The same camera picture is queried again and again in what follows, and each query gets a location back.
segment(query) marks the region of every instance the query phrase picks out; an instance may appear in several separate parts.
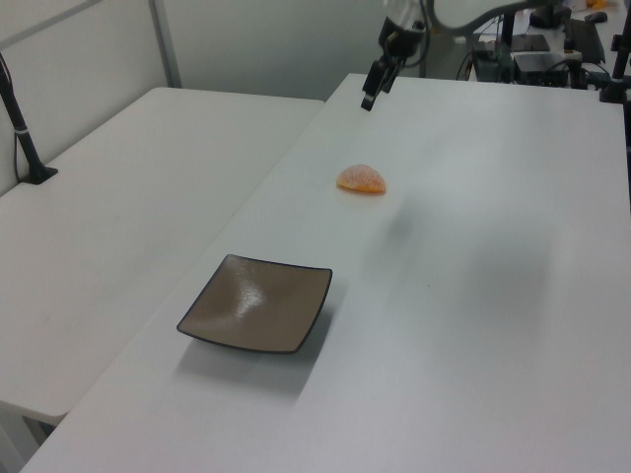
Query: white table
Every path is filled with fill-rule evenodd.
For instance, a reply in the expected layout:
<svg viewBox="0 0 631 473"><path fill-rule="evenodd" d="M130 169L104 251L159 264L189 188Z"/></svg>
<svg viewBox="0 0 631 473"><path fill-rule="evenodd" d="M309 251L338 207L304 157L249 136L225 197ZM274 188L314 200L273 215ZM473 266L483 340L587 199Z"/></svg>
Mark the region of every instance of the white table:
<svg viewBox="0 0 631 473"><path fill-rule="evenodd" d="M0 406L57 424L322 103L154 90L0 199Z"/></svg>
<svg viewBox="0 0 631 473"><path fill-rule="evenodd" d="M620 107L398 79L367 113L364 79L345 80L25 473L626 471ZM483 104L503 119L486 125ZM597 135L565 120L585 108ZM386 195L335 187L356 163ZM333 269L297 355L175 331L228 252Z"/></svg>

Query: white wall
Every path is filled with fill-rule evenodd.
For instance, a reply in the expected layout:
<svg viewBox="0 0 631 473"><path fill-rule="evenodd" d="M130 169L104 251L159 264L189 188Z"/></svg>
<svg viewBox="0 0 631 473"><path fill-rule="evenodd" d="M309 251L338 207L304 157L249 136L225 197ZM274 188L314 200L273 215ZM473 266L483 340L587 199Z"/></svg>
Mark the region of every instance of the white wall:
<svg viewBox="0 0 631 473"><path fill-rule="evenodd" d="M2 53L45 163L166 84L148 0L103 0ZM0 195L15 185L12 155L13 127L0 106ZM21 150L20 162L24 175Z"/></svg>
<svg viewBox="0 0 631 473"><path fill-rule="evenodd" d="M382 0L159 1L185 88L326 100L381 54Z"/></svg>

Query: brown plate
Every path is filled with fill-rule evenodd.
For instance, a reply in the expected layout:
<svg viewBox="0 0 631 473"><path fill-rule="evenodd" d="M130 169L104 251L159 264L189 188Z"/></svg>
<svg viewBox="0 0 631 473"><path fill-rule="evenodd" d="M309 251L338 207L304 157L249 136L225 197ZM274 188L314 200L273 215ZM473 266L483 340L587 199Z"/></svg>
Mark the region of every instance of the brown plate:
<svg viewBox="0 0 631 473"><path fill-rule="evenodd" d="M296 353L319 315L333 272L227 255L177 325L227 347Z"/></svg>

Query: dark plate rim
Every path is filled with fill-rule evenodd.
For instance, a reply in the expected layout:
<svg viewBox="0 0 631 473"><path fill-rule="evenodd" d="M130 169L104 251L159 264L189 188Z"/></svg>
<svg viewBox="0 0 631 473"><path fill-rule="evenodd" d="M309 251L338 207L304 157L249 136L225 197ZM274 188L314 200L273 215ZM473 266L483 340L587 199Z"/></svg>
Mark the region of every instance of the dark plate rim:
<svg viewBox="0 0 631 473"><path fill-rule="evenodd" d="M197 301L199 300L199 298L201 298L203 296L203 294L206 292L206 289L212 284L213 280L215 279L217 274L219 274L219 271L226 264L226 261L230 257L235 257L235 258L239 258L239 259L247 259L249 261L256 261L256 262L259 262L259 263L273 264L273 265L277 265L277 266L289 266L289 267L292 267L292 268L299 268L299 269L313 269L313 270L316 270L316 271L328 271L328 281L326 282L326 289L324 289L324 292L322 293L322 300L319 303L319 307L317 308L317 312L315 313L314 320L312 321L312 324L310 325L309 329L305 332L305 336L303 337L303 339L300 341L300 343L298 344L298 346L295 349L293 349L293 350L282 350L282 351L277 351L277 350L257 350L257 349L254 349L254 348L242 347L242 346L239 346L239 345L229 345L227 343L221 343L221 342L217 342L217 341L214 341L214 340L210 340L208 338L200 337L198 335L194 335L194 334L186 332L185 330L182 330L180 328L181 324L186 320L186 318L188 317L188 315L190 314L192 309L195 307L195 304L197 304ZM247 256L239 256L237 254L228 253L226 256L224 256L224 259L222 260L220 265L217 267L217 269L215 270L215 272L213 273L211 278L208 280L208 282L206 283L204 288L197 295L197 297L195 298L195 301L193 301L193 303L190 305L190 307L186 311L186 314L184 315L184 317L182 317L181 320L177 323L176 330L179 333L183 334L183 335L187 335L187 336L195 338L197 340L201 340L202 342L211 343L213 345L218 345L220 347L233 348L235 350L242 350L244 352L251 352L251 353L266 353L266 354L269 354L269 355L293 355L293 354L297 353L303 347L303 345L305 344L305 341L307 340L307 337L309 337L309 334L312 333L312 329L314 328L314 325L316 325L316 321L319 318L320 313L322 312L322 308L324 307L324 302L326 301L326 296L328 295L328 290L331 287L332 279L333 279L333 270L329 269L329 268L315 268L313 266L301 266L299 264L278 263L278 262L275 262L275 261L268 261L268 260L265 260L265 259L249 258Z"/></svg>

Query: orange segment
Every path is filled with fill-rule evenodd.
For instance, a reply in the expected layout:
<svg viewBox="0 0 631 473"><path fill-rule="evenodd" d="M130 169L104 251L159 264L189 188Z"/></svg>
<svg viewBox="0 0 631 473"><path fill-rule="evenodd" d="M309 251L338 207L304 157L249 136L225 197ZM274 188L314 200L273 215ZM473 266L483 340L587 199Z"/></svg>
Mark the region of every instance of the orange segment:
<svg viewBox="0 0 631 473"><path fill-rule="evenodd" d="M355 165L343 170L337 177L337 185L344 189L358 192L383 194L386 192L386 181L381 175L366 165Z"/></svg>

